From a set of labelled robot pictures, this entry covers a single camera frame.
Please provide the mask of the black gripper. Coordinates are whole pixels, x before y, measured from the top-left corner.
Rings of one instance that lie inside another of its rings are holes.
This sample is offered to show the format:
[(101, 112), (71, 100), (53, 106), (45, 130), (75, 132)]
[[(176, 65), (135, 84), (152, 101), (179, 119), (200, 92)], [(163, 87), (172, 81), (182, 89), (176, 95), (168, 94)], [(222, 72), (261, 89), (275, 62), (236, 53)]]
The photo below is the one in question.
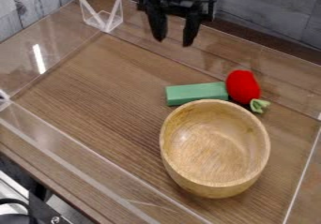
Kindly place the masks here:
[[(202, 11), (192, 11), (187, 15), (194, 2), (200, 3)], [(183, 46), (188, 47), (198, 35), (202, 18), (206, 21), (214, 19), (215, 3), (216, 0), (138, 0), (136, 9), (140, 11), (146, 10), (151, 33), (158, 41), (162, 41), (167, 36), (168, 26), (166, 13), (179, 17), (186, 17), (187, 15), (183, 29)]]

